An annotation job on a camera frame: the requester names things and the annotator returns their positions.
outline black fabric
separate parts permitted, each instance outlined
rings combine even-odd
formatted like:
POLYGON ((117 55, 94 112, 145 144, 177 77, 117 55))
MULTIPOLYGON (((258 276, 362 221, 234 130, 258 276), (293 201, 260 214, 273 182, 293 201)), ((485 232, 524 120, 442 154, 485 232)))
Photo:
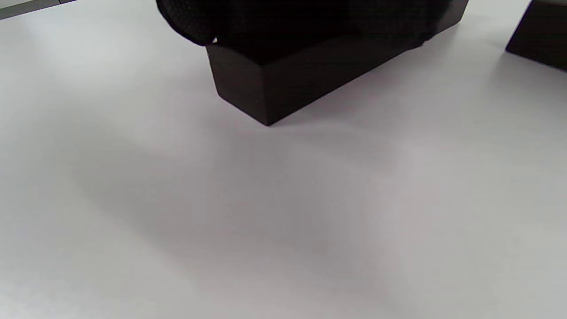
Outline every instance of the black fabric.
POLYGON ((451 0, 157 0, 179 34, 199 45, 215 38, 295 39, 354 27, 390 46, 422 43, 451 0))

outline white table surface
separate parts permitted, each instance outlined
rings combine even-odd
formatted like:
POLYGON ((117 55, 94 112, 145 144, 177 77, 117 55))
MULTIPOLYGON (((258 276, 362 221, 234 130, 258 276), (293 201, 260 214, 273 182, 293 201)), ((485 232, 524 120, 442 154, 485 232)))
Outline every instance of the white table surface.
POLYGON ((265 128, 153 0, 0 21, 0 318, 567 317, 567 74, 527 0, 265 128))

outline black box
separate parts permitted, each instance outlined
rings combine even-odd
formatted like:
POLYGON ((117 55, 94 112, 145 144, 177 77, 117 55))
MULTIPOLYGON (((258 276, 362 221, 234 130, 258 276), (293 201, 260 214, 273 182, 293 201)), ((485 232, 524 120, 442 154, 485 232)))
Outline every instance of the black box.
MULTIPOLYGON (((457 24, 467 4, 468 0, 453 0, 435 34, 457 24)), ((259 122, 271 125, 415 47, 382 47, 349 31, 313 35, 302 43, 281 39, 218 42, 208 45, 207 52, 218 94, 259 122)))
POLYGON ((506 50, 567 70, 567 0, 534 0, 506 50))

